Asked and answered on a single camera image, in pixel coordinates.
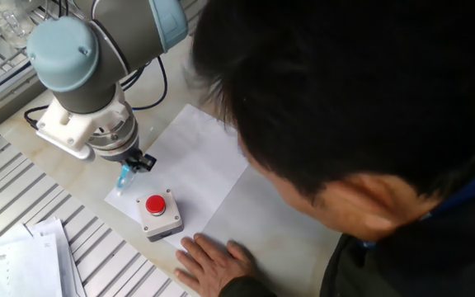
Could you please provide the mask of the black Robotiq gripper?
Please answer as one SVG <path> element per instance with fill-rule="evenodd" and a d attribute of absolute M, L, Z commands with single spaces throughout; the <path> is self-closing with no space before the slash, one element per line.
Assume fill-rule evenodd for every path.
<path fill-rule="evenodd" d="M 150 172 L 157 159 L 151 155 L 143 154 L 139 148 L 130 148 L 122 154 L 121 163 L 136 166 L 139 172 Z"/>

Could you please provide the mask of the person left hand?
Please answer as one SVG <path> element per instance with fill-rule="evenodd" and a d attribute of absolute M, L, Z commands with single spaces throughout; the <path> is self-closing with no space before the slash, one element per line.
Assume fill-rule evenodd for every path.
<path fill-rule="evenodd" d="M 176 278 L 202 297 L 219 296 L 232 280 L 254 277 L 256 265 L 246 250 L 228 241 L 221 249 L 201 233 L 181 240 L 183 251 L 176 252 L 176 259 L 184 266 L 176 269 Z"/>

